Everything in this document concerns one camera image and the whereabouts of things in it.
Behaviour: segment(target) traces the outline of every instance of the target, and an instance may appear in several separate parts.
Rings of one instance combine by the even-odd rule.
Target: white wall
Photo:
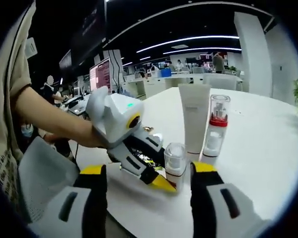
[[[273,69],[273,98],[295,105],[294,83],[298,78],[298,54],[281,25],[266,33]]]
[[[228,67],[234,66],[238,70],[244,71],[243,55],[241,53],[227,53]]]
[[[178,55],[171,55],[170,60],[174,66],[178,64],[178,60],[181,60],[183,64],[185,64],[185,61],[187,58],[196,58],[200,54],[206,54],[205,52],[193,52],[193,53],[186,53],[186,54],[178,54]]]
[[[250,93],[271,97],[272,67],[266,38],[258,17],[235,12],[234,23],[243,52],[243,87]]]

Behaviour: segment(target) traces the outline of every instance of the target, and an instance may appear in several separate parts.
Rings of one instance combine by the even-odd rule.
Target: white robotic hand
[[[175,189],[161,178],[147,163],[139,158],[139,152],[164,167],[162,135],[149,134],[141,125],[144,105],[139,99],[121,94],[107,95],[107,87],[95,90],[90,96],[86,112],[97,133],[103,137],[107,153],[113,161],[144,183],[162,181],[168,189]]]

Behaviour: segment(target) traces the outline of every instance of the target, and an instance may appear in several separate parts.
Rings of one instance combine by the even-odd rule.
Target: white round table
[[[298,186],[298,114],[294,106],[249,93],[211,89],[230,96],[229,124],[214,165],[225,183],[247,195],[262,219],[276,219]],[[162,133],[164,146],[184,143],[182,103],[178,88],[144,101],[144,126]],[[109,163],[105,150],[80,147],[80,167]],[[192,237],[190,186],[177,198],[146,190],[127,175],[107,171],[108,211],[138,238]]]

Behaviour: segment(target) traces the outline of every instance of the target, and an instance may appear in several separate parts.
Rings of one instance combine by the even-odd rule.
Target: cosmetic tube
[[[202,150],[210,100],[211,86],[179,84],[182,101],[185,146],[189,161],[198,161]]]

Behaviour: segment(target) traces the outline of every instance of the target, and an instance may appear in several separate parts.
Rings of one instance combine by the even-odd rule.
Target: clear plastic bottle
[[[170,143],[164,151],[166,179],[181,191],[184,184],[184,172],[187,166],[185,145]]]
[[[229,96],[211,95],[210,121],[203,149],[206,157],[217,157],[220,154],[228,124],[229,103]]]

